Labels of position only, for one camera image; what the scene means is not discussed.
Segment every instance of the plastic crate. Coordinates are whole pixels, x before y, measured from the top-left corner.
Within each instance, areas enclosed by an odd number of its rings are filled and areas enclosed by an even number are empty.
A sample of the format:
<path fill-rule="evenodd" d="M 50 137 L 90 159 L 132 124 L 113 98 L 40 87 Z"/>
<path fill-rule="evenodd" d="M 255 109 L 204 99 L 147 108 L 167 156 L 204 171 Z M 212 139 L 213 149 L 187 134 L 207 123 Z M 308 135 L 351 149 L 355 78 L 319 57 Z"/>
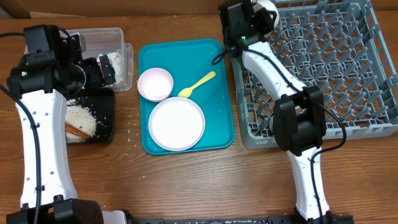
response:
<path fill-rule="evenodd" d="M 269 37 L 275 55 L 307 86 L 320 87 L 348 139 L 398 131 L 398 76 L 370 1 L 313 2 L 276 2 L 280 26 Z M 274 102 L 255 74 L 241 66 L 241 58 L 231 61 L 243 145 L 277 147 L 268 128 Z M 326 126 L 324 139 L 342 138 L 328 114 Z"/>

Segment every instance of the oval white plate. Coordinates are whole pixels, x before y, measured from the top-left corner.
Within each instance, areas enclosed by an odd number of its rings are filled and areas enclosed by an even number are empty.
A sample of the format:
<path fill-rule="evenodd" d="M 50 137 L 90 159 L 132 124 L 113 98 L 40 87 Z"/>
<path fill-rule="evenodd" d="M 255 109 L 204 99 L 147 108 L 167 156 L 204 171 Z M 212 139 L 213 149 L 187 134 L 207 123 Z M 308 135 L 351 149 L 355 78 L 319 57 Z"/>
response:
<path fill-rule="evenodd" d="M 194 146 L 205 132 L 205 115 L 192 100 L 173 97 L 160 102 L 149 116 L 149 133 L 160 147 L 183 151 Z"/>

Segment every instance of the spoon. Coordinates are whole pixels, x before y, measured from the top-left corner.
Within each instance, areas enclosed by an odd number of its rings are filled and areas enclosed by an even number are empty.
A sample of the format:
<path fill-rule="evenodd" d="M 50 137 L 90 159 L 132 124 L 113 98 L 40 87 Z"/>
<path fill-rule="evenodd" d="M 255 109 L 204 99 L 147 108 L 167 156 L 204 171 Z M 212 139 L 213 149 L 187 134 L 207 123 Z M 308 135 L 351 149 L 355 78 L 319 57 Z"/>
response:
<path fill-rule="evenodd" d="M 192 91 L 196 88 L 198 88 L 198 86 L 204 84 L 205 82 L 207 82 L 208 80 L 211 80 L 212 78 L 214 78 L 216 76 L 215 72 L 210 72 L 209 74 L 205 75 L 201 80 L 199 80 L 199 82 L 197 82 L 196 84 L 194 84 L 191 87 L 185 88 L 183 90 L 181 90 L 181 92 L 178 94 L 178 97 L 184 97 L 184 98 L 189 98 L 192 94 Z"/>

